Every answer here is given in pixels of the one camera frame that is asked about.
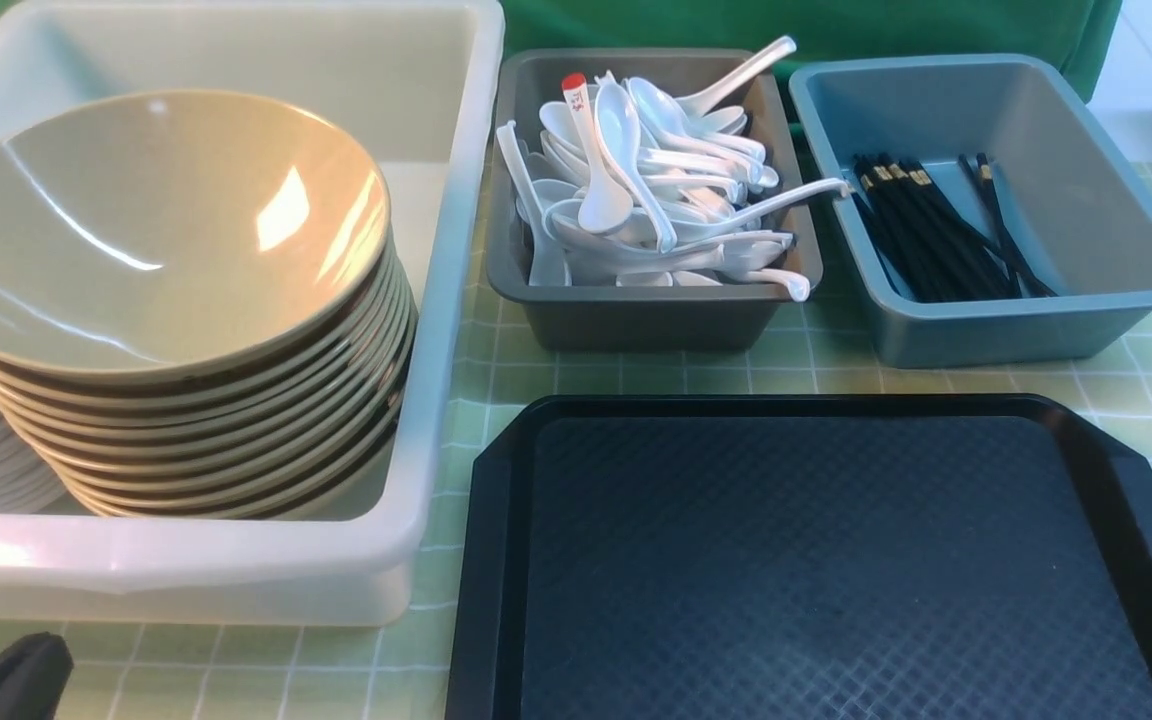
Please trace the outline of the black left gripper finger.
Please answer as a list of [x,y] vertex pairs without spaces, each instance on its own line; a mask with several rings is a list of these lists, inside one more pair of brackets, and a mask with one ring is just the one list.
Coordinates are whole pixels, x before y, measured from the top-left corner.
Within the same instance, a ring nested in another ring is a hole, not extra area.
[[0,719],[54,719],[74,667],[55,632],[23,635],[0,652]]

